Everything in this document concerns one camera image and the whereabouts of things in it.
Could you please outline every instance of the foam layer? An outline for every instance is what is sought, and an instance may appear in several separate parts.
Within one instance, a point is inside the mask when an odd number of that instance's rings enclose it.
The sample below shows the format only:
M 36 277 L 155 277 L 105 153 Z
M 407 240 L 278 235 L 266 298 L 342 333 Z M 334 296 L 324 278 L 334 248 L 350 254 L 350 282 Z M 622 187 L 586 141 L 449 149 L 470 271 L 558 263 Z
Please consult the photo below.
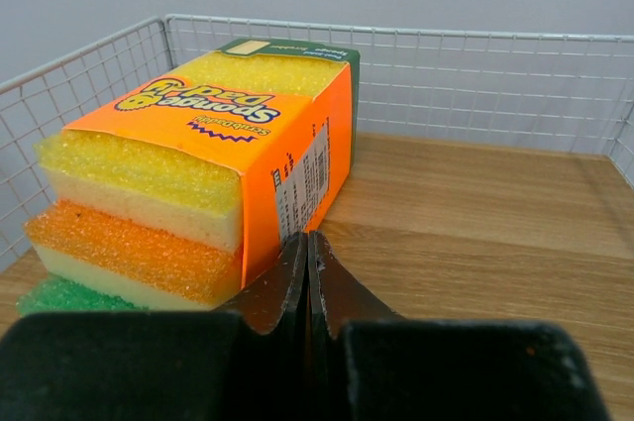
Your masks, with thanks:
M 34 248 L 45 268 L 51 274 L 77 281 L 101 294 L 118 296 L 140 307 L 148 307 L 154 310 L 211 309 L 231 298 L 236 292 L 235 287 L 229 290 L 228 287 L 232 285 L 229 283 L 225 287 L 225 291 L 219 290 L 204 302 L 198 302 L 186 299 L 179 294 L 145 285 L 125 275 L 104 269 L 51 248 L 40 245 L 34 245 Z
M 242 201 L 237 201 L 224 213 L 218 213 L 207 208 L 165 202 L 138 190 L 119 188 L 60 170 L 45 168 L 45 173 L 59 199 L 99 209 L 142 226 L 166 230 L 177 237 L 229 253 L 242 244 Z
M 63 277 L 50 275 L 18 299 L 18 312 L 29 315 L 50 311 L 138 310 L 121 297 L 100 294 Z
M 199 306 L 215 306 L 240 290 L 242 251 L 219 251 L 66 200 L 30 220 L 25 231 L 36 249 L 55 252 L 41 253 L 50 272 L 139 305 L 144 304 L 124 295 L 123 282 L 109 278 L 110 274 Z
M 173 73 L 196 84 L 213 84 L 252 92 L 316 96 L 346 64 L 310 57 L 228 56 L 211 52 Z

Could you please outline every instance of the green sponge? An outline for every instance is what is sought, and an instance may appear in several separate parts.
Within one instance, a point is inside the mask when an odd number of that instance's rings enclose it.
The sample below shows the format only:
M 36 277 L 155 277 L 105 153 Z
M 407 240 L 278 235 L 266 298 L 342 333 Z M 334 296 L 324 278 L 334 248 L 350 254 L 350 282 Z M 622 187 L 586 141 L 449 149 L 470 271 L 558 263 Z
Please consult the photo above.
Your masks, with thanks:
M 121 297 L 95 292 L 56 275 L 50 275 L 20 297 L 17 306 L 22 316 L 48 311 L 142 310 Z

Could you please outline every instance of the orange cardboard box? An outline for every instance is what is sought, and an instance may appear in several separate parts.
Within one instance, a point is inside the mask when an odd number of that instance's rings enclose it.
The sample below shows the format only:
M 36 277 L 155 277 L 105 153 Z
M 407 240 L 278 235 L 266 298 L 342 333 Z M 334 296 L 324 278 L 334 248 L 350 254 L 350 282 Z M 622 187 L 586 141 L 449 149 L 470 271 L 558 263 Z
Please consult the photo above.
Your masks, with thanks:
M 319 226 L 352 165 L 360 55 L 310 42 L 237 40 L 218 49 L 328 59 L 339 74 L 314 97 L 229 89 L 160 76 L 72 122 L 94 131 L 177 149 L 237 172 L 242 181 L 242 286 L 271 264 L 296 231 Z

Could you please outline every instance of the wire basket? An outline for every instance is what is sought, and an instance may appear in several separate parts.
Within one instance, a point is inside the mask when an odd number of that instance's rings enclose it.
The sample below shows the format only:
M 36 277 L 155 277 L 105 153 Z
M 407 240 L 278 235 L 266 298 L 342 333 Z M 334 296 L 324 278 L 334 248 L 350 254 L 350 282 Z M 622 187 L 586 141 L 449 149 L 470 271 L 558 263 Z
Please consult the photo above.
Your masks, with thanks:
M 33 143 L 234 38 L 361 52 L 358 130 L 609 156 L 634 183 L 634 36 L 399 30 L 169 15 L 0 85 L 0 270 L 54 194 Z

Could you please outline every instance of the orange sponge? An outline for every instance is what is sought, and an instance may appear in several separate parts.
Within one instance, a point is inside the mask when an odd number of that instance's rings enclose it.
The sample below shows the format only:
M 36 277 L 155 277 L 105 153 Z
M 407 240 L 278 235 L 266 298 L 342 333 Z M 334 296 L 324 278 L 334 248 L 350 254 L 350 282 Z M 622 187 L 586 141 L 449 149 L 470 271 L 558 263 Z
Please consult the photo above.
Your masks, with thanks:
M 49 272 L 137 305 L 214 307 L 240 290 L 241 249 L 226 253 L 67 200 L 26 233 Z

